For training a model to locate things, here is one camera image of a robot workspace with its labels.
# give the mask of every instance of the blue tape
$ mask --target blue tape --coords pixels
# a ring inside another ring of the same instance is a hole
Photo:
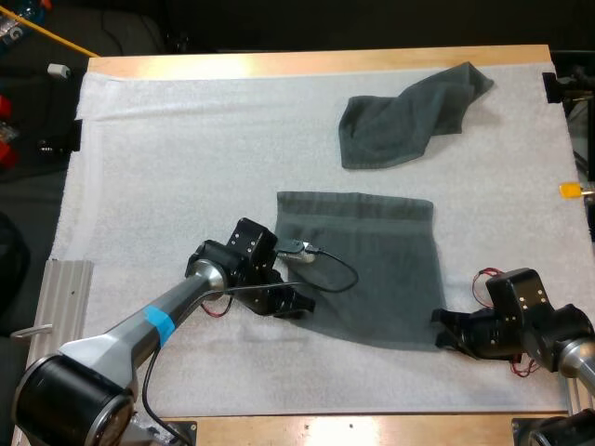
[[[169,336],[176,330],[176,324],[167,313],[153,305],[145,307],[142,312],[145,313],[145,321],[157,329],[159,333],[159,345],[163,347]]]

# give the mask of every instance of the gray towel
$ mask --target gray towel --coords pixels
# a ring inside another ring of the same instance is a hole
[[[424,200],[361,193],[279,192],[279,238],[312,243],[354,266],[359,283],[348,292],[301,291],[316,309],[296,325],[382,348],[434,349],[433,309],[443,305],[432,236],[433,205]],[[351,280],[336,261],[289,263],[290,280],[338,288]]]
[[[390,167],[420,157],[431,136],[461,133],[467,107],[493,84],[467,62],[397,98],[350,98],[338,127],[343,167]]]

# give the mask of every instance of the red wire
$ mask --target red wire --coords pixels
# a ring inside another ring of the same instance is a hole
[[[233,297],[230,297],[230,300],[228,300],[227,302],[227,307],[225,307],[225,309],[223,311],[221,311],[220,313],[217,313],[216,311],[212,311],[210,309],[208,309],[206,307],[205,304],[201,304],[201,308],[205,311],[206,314],[208,314],[211,318],[222,318],[223,316],[225,316],[228,311],[231,308],[231,302],[233,301]]]
[[[477,296],[477,294],[475,292],[475,283],[480,278],[480,276],[482,276],[483,274],[485,274],[486,276],[495,277],[498,274],[503,274],[503,271],[498,268],[491,268],[491,267],[481,269],[477,274],[475,274],[475,276],[473,277],[473,282],[471,283],[471,291],[473,292],[473,297],[475,298],[475,300],[477,300],[481,305],[483,305],[486,308],[493,308],[494,307],[493,305],[489,305],[489,304],[486,304],[485,302],[482,302],[482,300],[480,300],[480,298]],[[540,365],[538,365],[536,363],[535,360],[530,360],[527,367],[525,367],[524,369],[518,369],[517,364],[521,363],[521,360],[522,360],[522,355],[517,355],[510,362],[510,371],[513,372],[514,374],[516,374],[517,376],[519,376],[520,378],[526,378],[527,376],[529,376],[530,374],[532,374],[533,372],[535,372],[536,370],[538,370],[541,367]]]
[[[478,272],[477,274],[475,274],[475,276],[473,277],[473,282],[471,282],[471,292],[473,293],[473,298],[482,306],[486,307],[486,308],[493,308],[494,306],[491,304],[487,304],[485,302],[483,302],[478,296],[477,293],[475,292],[475,283],[476,281],[480,278],[481,275],[487,275],[490,277],[495,277],[498,274],[502,274],[502,271],[498,268],[484,268],[481,269],[480,272]]]
[[[516,364],[521,362],[522,355],[518,355],[514,360],[510,362],[510,371],[519,376],[520,378],[526,378],[536,370],[538,370],[541,366],[537,365],[535,360],[530,360],[529,365],[527,365],[524,369],[517,369]]]

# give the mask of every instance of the black clamp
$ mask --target black clamp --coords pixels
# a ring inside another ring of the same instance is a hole
[[[265,227],[242,218],[227,244],[207,240],[196,249],[188,260],[185,276],[192,275],[193,264],[203,259],[221,266],[229,287],[282,283],[281,274],[273,268],[277,242],[277,237]],[[260,316],[286,319],[313,312],[315,306],[314,300],[290,286],[238,291],[233,298]]]
[[[587,315],[573,305],[554,309],[539,275],[515,269],[485,283],[494,308],[474,313],[436,309],[431,321],[443,330],[436,347],[458,350],[475,359],[512,361],[528,353],[557,372],[562,350],[573,340],[593,335]]]

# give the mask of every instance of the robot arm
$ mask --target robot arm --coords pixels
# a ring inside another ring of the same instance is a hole
[[[595,333],[587,315],[573,305],[554,309],[532,269],[498,274],[485,285],[493,308],[470,314],[434,310],[432,321],[443,329],[436,347],[477,360],[513,361],[527,353],[550,372],[578,378],[595,395]],[[595,412],[541,422],[526,441],[532,446],[595,444]]]
[[[13,404],[13,419],[33,445],[119,444],[134,412],[137,369],[204,301],[232,287],[255,313],[296,318],[314,301],[294,288],[260,286],[281,281],[272,268],[277,238],[241,219],[226,245],[206,241],[191,256],[186,280],[157,297],[105,334],[64,344],[25,373]],[[299,256],[299,243],[283,250]]]

